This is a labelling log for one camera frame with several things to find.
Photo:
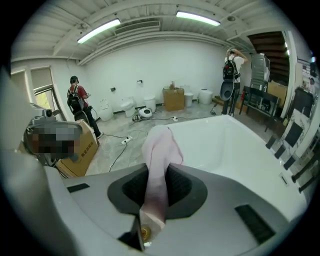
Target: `backpack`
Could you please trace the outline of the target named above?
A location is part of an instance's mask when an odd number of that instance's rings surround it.
[[[240,77],[240,74],[237,71],[237,66],[234,61],[235,56],[232,59],[227,59],[224,67],[223,67],[223,80],[231,80],[234,81],[235,79]]]
[[[84,105],[84,101],[82,99],[79,98],[78,96],[78,85],[76,85],[74,87],[73,92],[71,92],[71,90],[68,90],[67,93],[67,104],[72,112],[72,114],[77,114],[81,111],[83,111],[85,105]]]

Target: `ceiling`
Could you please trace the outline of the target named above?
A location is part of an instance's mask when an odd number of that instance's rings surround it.
[[[177,11],[221,25],[177,18]],[[82,35],[116,18],[121,25],[77,43]],[[277,8],[264,0],[51,0],[16,38],[11,61],[65,58],[83,65],[132,45],[177,39],[255,52],[248,35],[285,30],[287,24]]]

